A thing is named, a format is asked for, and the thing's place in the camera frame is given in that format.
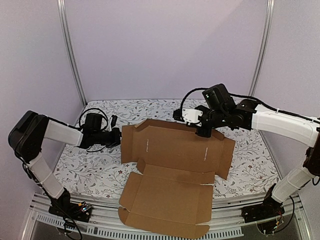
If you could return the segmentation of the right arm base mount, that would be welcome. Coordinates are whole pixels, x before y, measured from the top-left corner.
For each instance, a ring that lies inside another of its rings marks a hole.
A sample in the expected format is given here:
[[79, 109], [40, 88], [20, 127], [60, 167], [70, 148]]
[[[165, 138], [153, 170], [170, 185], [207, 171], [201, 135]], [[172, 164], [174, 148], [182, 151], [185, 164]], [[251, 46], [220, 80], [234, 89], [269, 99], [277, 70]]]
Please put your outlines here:
[[257, 229], [264, 235], [273, 235], [284, 222], [285, 209], [282, 203], [275, 201], [268, 193], [262, 203], [245, 206], [241, 216], [245, 223], [257, 222]]

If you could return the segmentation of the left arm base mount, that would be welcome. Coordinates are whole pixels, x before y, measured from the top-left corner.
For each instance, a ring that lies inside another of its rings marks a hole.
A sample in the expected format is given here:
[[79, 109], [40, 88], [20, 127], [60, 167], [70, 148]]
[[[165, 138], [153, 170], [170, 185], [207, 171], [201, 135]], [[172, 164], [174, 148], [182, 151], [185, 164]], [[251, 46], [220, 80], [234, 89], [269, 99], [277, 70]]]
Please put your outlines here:
[[79, 203], [71, 202], [69, 193], [61, 195], [58, 199], [49, 196], [51, 205], [48, 212], [52, 215], [65, 217], [75, 221], [88, 223], [93, 206], [85, 201]]

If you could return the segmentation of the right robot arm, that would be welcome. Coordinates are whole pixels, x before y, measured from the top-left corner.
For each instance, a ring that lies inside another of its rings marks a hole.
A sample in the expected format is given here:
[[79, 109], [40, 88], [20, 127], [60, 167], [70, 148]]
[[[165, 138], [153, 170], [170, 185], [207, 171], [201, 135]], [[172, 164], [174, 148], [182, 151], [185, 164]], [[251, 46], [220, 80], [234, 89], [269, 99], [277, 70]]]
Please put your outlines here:
[[269, 188], [258, 213], [269, 218], [291, 194], [320, 175], [320, 121], [315, 117], [299, 116], [280, 109], [266, 107], [253, 99], [235, 103], [216, 101], [211, 107], [202, 105], [182, 109], [182, 119], [196, 128], [196, 134], [208, 138], [211, 130], [221, 127], [274, 133], [305, 144], [306, 158], [284, 179]]

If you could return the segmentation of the brown cardboard box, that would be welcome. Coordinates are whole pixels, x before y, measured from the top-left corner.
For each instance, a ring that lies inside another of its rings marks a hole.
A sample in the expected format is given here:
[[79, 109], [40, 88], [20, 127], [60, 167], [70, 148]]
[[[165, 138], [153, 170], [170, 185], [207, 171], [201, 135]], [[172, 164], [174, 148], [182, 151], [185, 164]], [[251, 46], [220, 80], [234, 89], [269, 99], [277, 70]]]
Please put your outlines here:
[[121, 163], [136, 163], [119, 199], [129, 227], [198, 239], [209, 231], [216, 177], [226, 179], [235, 141], [212, 130], [196, 135], [181, 123], [146, 119], [122, 127]]

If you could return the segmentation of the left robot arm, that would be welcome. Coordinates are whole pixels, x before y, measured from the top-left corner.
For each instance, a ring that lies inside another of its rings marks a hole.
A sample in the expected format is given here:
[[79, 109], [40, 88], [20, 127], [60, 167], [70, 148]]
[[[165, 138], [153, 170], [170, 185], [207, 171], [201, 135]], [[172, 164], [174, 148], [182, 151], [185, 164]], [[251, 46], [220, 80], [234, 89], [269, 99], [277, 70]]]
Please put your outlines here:
[[101, 127], [102, 116], [91, 113], [83, 126], [76, 128], [49, 116], [27, 111], [14, 126], [8, 136], [8, 144], [15, 156], [34, 182], [46, 194], [57, 200], [55, 209], [63, 216], [74, 213], [74, 205], [60, 198], [67, 190], [59, 183], [42, 154], [45, 139], [71, 145], [80, 149], [89, 149], [94, 145], [113, 148], [121, 143], [121, 130], [115, 126], [117, 117], [111, 118], [111, 129]]

